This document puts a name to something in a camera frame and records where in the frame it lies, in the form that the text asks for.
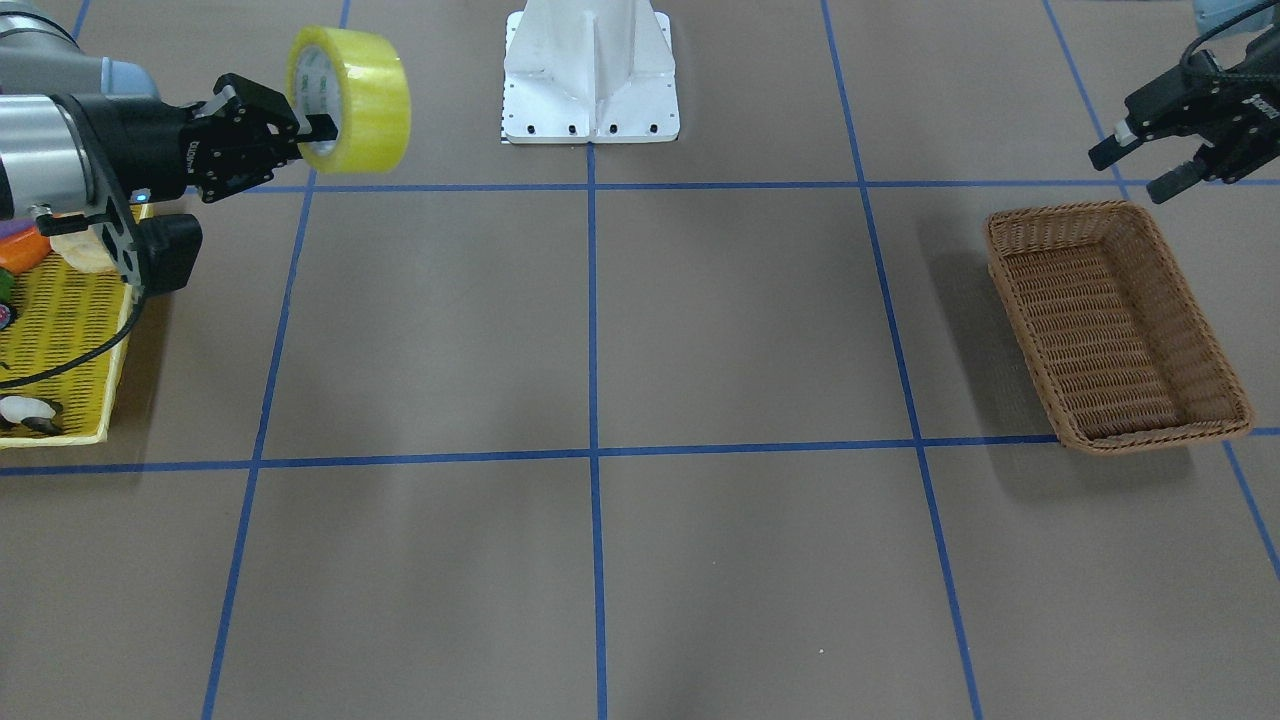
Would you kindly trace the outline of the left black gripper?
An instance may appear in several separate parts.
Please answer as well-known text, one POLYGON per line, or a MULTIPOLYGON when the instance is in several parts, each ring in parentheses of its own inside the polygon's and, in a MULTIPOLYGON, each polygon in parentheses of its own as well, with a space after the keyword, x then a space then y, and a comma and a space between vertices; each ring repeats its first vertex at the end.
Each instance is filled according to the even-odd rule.
POLYGON ((1094 170, 1106 170, 1139 146, 1169 137, 1201 138, 1189 161, 1147 183, 1164 204, 1202 181, 1233 184, 1277 159, 1277 33, 1249 41, 1230 68, 1208 50, 1196 53, 1188 72, 1174 67, 1125 99, 1125 128, 1088 150, 1094 170))

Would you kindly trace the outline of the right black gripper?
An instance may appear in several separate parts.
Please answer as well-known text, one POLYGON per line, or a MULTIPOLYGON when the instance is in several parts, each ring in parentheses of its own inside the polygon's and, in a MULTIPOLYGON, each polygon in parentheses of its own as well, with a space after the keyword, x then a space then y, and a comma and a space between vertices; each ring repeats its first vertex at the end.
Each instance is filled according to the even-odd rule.
POLYGON ((196 188, 204 202, 271 181, 301 159, 300 143, 330 143, 339 129, 329 114, 297 115, 285 95, 234 73, 212 96, 175 106, 148 95, 76 95, 123 191, 168 201, 196 188))

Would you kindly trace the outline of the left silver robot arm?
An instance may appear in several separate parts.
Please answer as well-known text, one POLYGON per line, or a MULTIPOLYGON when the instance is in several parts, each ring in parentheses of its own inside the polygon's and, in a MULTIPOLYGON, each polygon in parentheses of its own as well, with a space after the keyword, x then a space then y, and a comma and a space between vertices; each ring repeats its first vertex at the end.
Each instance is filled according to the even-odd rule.
POLYGON ((1234 184, 1277 159, 1275 1, 1194 1, 1198 35, 1174 67, 1129 94, 1126 114, 1088 158, 1107 170, 1153 141, 1197 137, 1193 156, 1149 181, 1162 204, 1202 182, 1234 184))

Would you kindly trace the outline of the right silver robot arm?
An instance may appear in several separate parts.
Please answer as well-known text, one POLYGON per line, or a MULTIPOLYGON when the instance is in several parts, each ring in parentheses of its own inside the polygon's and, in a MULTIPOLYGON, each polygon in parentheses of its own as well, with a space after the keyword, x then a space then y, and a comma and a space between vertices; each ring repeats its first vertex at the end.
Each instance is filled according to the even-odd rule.
POLYGON ((3 4, 4 220, 84 214, 108 196, 105 174, 133 204, 187 190, 216 202, 339 136, 338 111, 305 111, 234 73, 202 101, 164 102, 142 67, 88 55, 33 3, 3 4))

